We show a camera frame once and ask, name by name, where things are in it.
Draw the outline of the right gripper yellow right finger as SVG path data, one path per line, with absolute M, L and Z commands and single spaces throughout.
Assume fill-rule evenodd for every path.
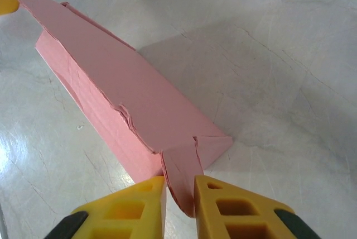
M 198 238 L 317 238 L 289 206 L 199 175 L 195 178 Z

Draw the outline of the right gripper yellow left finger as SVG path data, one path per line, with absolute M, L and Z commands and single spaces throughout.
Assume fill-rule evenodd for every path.
M 79 206 L 46 238 L 163 238 L 165 211 L 166 182 L 155 176 Z

